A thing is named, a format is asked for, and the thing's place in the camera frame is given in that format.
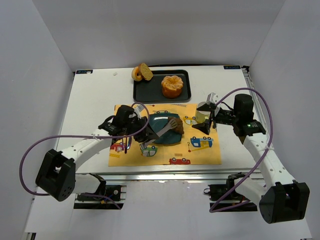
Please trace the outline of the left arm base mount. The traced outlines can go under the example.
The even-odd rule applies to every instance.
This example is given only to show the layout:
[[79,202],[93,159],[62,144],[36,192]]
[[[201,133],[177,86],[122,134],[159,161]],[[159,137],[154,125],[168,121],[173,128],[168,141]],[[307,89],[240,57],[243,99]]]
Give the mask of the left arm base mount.
[[95,193],[77,194],[75,210],[121,210],[124,206],[127,186],[107,184]]

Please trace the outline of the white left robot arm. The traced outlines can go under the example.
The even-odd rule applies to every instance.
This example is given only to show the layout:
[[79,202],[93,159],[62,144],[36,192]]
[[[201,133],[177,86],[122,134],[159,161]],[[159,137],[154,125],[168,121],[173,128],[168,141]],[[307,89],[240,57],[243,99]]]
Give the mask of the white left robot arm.
[[77,174],[86,161],[109,148],[122,138],[132,137],[138,143],[156,140],[149,119],[141,116],[138,108],[121,105],[116,114],[108,117],[88,137],[61,151],[49,150],[35,179],[38,187],[62,202],[71,194],[101,197],[106,181],[97,174]]

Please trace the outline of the brown chocolate bread piece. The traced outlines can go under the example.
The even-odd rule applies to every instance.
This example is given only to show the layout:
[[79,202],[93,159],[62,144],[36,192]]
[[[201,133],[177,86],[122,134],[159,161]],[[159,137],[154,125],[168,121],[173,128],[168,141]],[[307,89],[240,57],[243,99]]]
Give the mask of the brown chocolate bread piece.
[[184,132],[183,121],[179,117],[168,117],[168,122],[171,120],[175,120],[176,122],[175,128],[172,128],[171,130],[180,135],[184,135],[185,132]]

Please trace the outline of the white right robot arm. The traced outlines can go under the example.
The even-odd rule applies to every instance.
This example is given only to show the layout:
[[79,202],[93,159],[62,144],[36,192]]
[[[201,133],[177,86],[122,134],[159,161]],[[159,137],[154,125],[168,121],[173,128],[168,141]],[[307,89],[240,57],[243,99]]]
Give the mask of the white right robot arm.
[[254,203],[264,221],[268,224],[302,220],[305,217],[310,189],[305,182],[298,182],[286,170],[274,149],[272,134],[254,119],[254,101],[249,94],[240,93],[234,97],[231,110],[220,107],[218,97],[211,93],[197,111],[209,112],[204,122],[194,125],[195,129],[209,134],[217,124],[231,125],[234,134],[248,150],[255,161],[251,169],[259,169],[265,185],[252,180],[247,174],[229,175],[227,191],[210,207],[210,213],[219,212],[217,205],[232,193],[242,195]]

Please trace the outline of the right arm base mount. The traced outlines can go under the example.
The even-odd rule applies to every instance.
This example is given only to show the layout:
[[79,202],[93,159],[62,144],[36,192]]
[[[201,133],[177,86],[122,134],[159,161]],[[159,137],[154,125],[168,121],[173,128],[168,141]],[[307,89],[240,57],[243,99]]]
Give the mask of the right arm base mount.
[[[228,190],[235,185],[235,180],[243,178],[245,175],[242,172],[231,174],[226,179],[224,184],[210,184],[203,190],[203,194],[209,197],[212,207]],[[214,211],[222,212],[256,212],[257,206],[249,202],[243,195],[236,193],[234,190],[231,194],[226,196],[218,205],[213,209]]]

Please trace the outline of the silver metal tongs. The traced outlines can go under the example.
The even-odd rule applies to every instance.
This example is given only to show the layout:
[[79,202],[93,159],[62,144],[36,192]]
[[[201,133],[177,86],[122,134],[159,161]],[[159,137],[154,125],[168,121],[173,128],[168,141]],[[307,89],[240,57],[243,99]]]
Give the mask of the silver metal tongs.
[[156,133],[156,138],[155,139],[151,139],[151,140],[148,140],[148,141],[145,141],[143,143],[141,143],[139,145],[140,149],[141,150],[144,150],[148,147],[148,145],[152,144],[154,141],[156,141],[158,138],[160,138],[163,134],[165,134],[166,132],[168,132],[169,130],[173,130],[175,129],[177,126],[178,126],[178,123],[176,121],[175,118],[173,119],[169,119],[168,117],[155,117],[153,119],[154,121],[162,121],[163,123],[165,122],[165,125],[163,126],[162,129],[160,129],[157,133]]

